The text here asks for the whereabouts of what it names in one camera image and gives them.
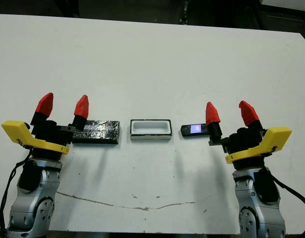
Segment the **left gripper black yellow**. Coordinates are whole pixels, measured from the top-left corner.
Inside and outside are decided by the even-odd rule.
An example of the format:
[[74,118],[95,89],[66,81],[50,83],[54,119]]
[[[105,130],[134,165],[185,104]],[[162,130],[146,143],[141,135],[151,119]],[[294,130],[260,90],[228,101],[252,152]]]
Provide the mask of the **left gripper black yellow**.
[[32,131],[23,121],[7,120],[1,126],[12,142],[32,149],[33,157],[59,161],[62,155],[68,154],[68,145],[72,142],[76,129],[84,129],[89,113],[89,101],[88,96],[83,95],[77,102],[72,123],[75,129],[73,126],[60,126],[47,120],[53,109],[53,99],[51,92],[40,99],[30,123],[36,124]]

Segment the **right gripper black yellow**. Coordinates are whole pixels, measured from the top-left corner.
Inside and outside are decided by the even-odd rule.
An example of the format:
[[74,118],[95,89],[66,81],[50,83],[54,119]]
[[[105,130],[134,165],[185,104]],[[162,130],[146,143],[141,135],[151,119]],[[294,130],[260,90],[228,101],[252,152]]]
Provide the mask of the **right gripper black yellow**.
[[235,170],[263,167],[264,158],[283,149],[292,130],[288,127],[263,129],[260,119],[252,105],[245,100],[239,103],[245,126],[228,137],[221,138],[220,118],[217,109],[208,102],[205,109],[206,125],[210,135],[210,146],[222,146],[226,153],[226,163]]

